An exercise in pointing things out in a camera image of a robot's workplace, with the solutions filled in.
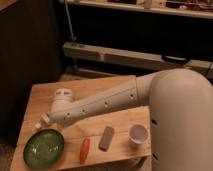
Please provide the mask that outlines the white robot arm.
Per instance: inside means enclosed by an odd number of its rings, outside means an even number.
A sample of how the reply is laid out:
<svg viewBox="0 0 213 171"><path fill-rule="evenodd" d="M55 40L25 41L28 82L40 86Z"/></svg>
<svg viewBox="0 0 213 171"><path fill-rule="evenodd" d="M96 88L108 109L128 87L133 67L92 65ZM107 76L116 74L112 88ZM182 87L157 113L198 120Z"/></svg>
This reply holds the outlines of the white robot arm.
<svg viewBox="0 0 213 171"><path fill-rule="evenodd" d="M153 171L213 171L213 85L192 70L135 77L78 101L59 89L50 121L68 126L138 106L147 106L151 115Z"/></svg>

